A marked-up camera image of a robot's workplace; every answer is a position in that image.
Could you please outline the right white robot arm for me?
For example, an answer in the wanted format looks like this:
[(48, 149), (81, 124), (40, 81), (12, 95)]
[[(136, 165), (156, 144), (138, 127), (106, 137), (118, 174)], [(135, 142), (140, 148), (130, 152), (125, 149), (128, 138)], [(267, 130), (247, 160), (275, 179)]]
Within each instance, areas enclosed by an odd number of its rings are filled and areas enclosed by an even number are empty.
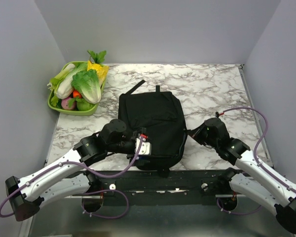
[(296, 184), (271, 168), (244, 142), (232, 138), (219, 118), (210, 118), (199, 127), (188, 130), (198, 144), (212, 147), (220, 158), (241, 169), (242, 173), (225, 176), (217, 181), (220, 192), (231, 190), (254, 200), (271, 212), (278, 223), (296, 235)]

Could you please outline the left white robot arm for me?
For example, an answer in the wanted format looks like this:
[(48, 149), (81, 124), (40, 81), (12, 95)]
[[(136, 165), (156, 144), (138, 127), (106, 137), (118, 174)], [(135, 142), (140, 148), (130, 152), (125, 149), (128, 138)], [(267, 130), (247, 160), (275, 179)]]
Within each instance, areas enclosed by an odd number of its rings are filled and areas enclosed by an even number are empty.
[[(5, 182), (7, 197), (0, 205), (0, 217), (13, 216), (22, 222), (58, 199), (72, 195), (103, 193), (101, 179), (115, 179), (126, 173), (146, 145), (146, 129), (129, 129), (113, 119), (100, 131), (83, 137), (59, 159), (28, 176), (9, 177)], [(132, 159), (124, 170), (114, 174), (95, 171), (91, 165), (114, 154)]]

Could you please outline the black student backpack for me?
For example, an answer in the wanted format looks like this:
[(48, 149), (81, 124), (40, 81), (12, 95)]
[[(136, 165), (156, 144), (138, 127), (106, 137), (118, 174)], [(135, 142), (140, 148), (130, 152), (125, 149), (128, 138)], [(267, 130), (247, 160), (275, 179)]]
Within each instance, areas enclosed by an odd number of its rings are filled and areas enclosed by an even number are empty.
[(134, 165), (143, 171), (156, 171), (167, 178), (170, 168), (183, 157), (187, 128), (181, 103), (170, 91), (135, 93), (144, 80), (119, 97), (118, 119), (131, 131), (146, 129), (151, 143), (150, 156), (140, 156)]

